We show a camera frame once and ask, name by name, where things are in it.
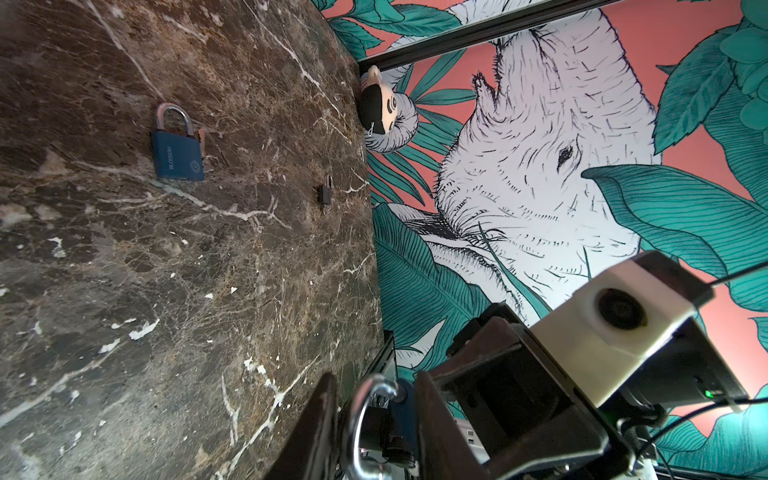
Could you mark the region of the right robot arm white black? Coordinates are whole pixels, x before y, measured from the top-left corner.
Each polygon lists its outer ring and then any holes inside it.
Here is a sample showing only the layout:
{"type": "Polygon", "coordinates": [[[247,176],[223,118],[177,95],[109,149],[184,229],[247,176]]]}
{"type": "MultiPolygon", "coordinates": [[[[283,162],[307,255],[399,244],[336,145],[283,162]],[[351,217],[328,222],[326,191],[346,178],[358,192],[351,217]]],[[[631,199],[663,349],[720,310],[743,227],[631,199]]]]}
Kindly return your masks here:
{"type": "Polygon", "coordinates": [[[593,399],[503,303],[473,318],[415,390],[425,479],[618,479],[654,456],[650,431],[671,409],[750,402],[693,320],[593,399]]]}

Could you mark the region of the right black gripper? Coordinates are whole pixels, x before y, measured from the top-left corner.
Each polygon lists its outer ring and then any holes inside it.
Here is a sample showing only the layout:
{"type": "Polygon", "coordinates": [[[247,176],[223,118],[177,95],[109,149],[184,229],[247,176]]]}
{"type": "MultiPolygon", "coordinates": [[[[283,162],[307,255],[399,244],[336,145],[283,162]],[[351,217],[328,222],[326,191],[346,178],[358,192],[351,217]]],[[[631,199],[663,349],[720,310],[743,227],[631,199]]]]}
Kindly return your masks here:
{"type": "Polygon", "coordinates": [[[615,479],[632,446],[504,303],[415,377],[424,479],[615,479]]]}

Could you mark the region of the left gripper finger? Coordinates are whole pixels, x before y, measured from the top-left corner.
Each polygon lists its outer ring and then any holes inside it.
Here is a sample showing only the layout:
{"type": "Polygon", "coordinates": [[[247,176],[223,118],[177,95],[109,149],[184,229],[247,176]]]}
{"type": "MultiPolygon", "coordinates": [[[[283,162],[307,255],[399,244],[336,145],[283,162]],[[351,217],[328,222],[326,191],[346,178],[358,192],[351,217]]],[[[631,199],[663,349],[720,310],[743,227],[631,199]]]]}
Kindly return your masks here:
{"type": "Polygon", "coordinates": [[[338,382],[324,373],[266,480],[332,479],[336,464],[338,382]]]}

